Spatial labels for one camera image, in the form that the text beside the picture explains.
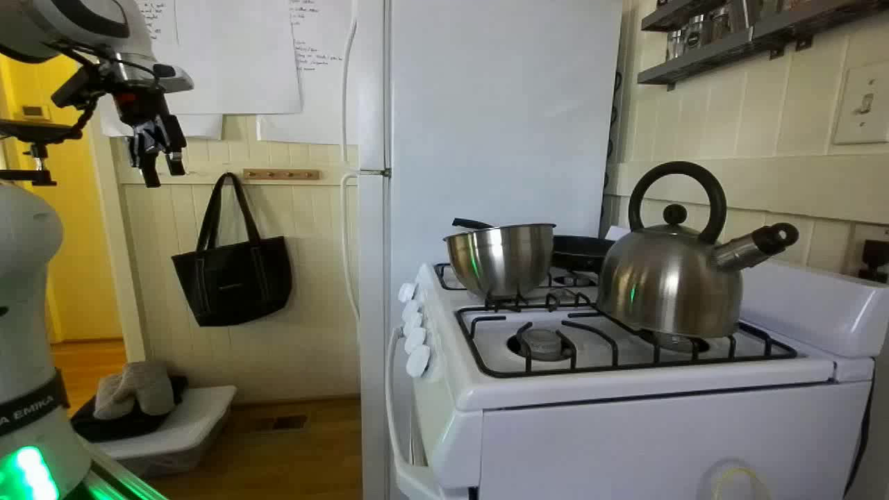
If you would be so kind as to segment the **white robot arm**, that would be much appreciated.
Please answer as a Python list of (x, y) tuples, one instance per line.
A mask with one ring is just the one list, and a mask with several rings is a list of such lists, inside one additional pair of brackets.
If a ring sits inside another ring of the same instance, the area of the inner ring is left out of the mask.
[(80, 70), (52, 93), (58, 109), (77, 109), (74, 125), (4, 119), (5, 140), (30, 148), (33, 169), (5, 169), (0, 183), (0, 500), (166, 500), (127, 468), (90, 445), (66, 418), (65, 379), (47, 341), (47, 264), (61, 247), (61, 219), (49, 204), (22, 190), (47, 183), (47, 148), (80, 140), (102, 94), (133, 127), (131, 165), (147, 187), (156, 159), (180, 175), (187, 148), (166, 93), (192, 79), (154, 57), (136, 0), (0, 0), (0, 54), (45, 64), (66, 57)]

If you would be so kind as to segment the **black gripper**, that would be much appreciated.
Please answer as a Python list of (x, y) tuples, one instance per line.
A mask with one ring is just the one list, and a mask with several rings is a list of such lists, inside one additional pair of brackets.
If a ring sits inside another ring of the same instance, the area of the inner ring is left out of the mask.
[(52, 93), (52, 104), (87, 112), (101, 98), (112, 98), (119, 119), (131, 125), (138, 140), (138, 169), (144, 187), (156, 190), (162, 187), (156, 150), (165, 150), (170, 175), (187, 175), (187, 140), (177, 116), (166, 105), (166, 98), (188, 90), (192, 79), (170, 64), (136, 64), (126, 59), (101, 64), (83, 61), (80, 70)]

